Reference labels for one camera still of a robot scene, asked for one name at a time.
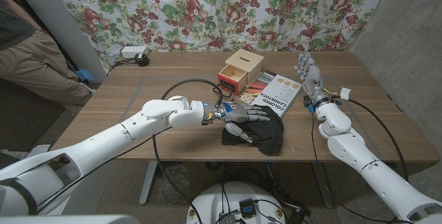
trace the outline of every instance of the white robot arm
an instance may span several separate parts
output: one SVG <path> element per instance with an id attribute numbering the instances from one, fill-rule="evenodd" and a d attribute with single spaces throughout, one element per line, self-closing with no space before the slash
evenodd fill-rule
<path id="1" fill-rule="evenodd" d="M 399 220 L 413 223 L 442 223 L 442 203 L 417 191 L 390 169 L 366 146 L 353 128 L 352 122 L 336 104 L 329 102 L 319 68 L 309 53 L 299 55 L 302 87 L 312 100 L 320 134 L 327 139 L 331 153 L 354 168 L 388 205 Z"/>
<path id="2" fill-rule="evenodd" d="M 255 106 L 223 102 L 220 106 L 175 96 L 151 100 L 129 119 L 78 144 L 16 162 L 0 170 L 0 216 L 45 215 L 64 202 L 78 180 L 114 158 L 136 140 L 190 124 L 224 120 L 234 135 L 253 142 L 232 122 L 270 121 Z"/>

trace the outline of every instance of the khaki pants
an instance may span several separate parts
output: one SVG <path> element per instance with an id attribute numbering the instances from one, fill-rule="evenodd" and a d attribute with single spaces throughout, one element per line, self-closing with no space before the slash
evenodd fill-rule
<path id="1" fill-rule="evenodd" d="M 61 102 L 73 115 L 90 98 L 54 39 L 41 31 L 20 44 L 0 51 L 0 77 L 46 99 Z"/>

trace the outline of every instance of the power strip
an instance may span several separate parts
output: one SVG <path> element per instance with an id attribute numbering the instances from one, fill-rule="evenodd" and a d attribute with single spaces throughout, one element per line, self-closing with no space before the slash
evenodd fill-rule
<path id="1" fill-rule="evenodd" d="M 149 54 L 147 46 L 126 46 L 122 49 L 124 58 L 134 58 L 136 54 Z"/>

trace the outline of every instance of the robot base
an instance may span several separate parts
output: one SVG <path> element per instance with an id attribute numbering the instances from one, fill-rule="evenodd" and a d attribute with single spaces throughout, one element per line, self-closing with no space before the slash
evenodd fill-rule
<path id="1" fill-rule="evenodd" d="M 268 200 L 279 206 L 279 208 L 277 208 L 275 205 L 271 203 L 259 201 L 258 203 L 255 204 L 256 208 L 258 208 L 256 211 L 256 215 L 243 219 L 245 222 L 247 222 L 247 224 L 252 224 L 252 223 L 260 224 L 260 223 L 269 222 L 269 220 L 266 217 L 259 214 L 258 210 L 265 216 L 274 217 L 282 224 L 286 223 L 284 216 L 280 217 L 277 216 L 277 214 L 280 214 L 280 212 L 278 212 L 278 210 L 280 210 L 281 207 L 280 203 L 271 194 L 261 189 L 260 187 L 252 185 L 250 183 L 229 182 L 225 183 L 224 190 L 226 192 L 227 199 L 229 200 L 231 211 L 240 208 L 239 202 L 241 200 L 246 200 L 250 198 L 252 198 L 253 200 Z M 192 203 L 198 210 L 198 213 L 200 214 L 201 217 L 201 221 L 204 224 L 214 224 L 218 220 L 220 213 L 222 212 L 223 198 L 224 198 L 224 213 L 227 213 L 229 212 L 229 206 L 227 205 L 226 197 L 222 193 L 222 188 L 220 184 L 214 185 L 206 189 L 199 196 L 197 196 L 195 200 L 193 200 Z M 189 208 L 189 211 L 187 213 L 186 224 L 198 223 L 197 216 L 193 215 L 193 217 L 191 217 L 190 213 L 191 213 L 191 207 Z M 233 215 L 235 216 L 236 220 L 242 218 L 241 212 L 237 212 Z"/>

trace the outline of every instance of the book cover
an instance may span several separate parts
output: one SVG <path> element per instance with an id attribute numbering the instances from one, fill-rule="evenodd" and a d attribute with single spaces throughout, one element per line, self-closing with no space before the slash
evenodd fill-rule
<path id="1" fill-rule="evenodd" d="M 250 104 L 258 96 L 262 90 L 272 81 L 276 76 L 275 73 L 271 71 L 264 71 L 261 75 L 244 90 L 244 93 L 238 98 L 241 102 Z"/>
<path id="2" fill-rule="evenodd" d="M 251 102 L 258 106 L 270 106 L 276 114 L 283 117 L 302 88 L 301 83 L 275 75 L 259 95 Z"/>

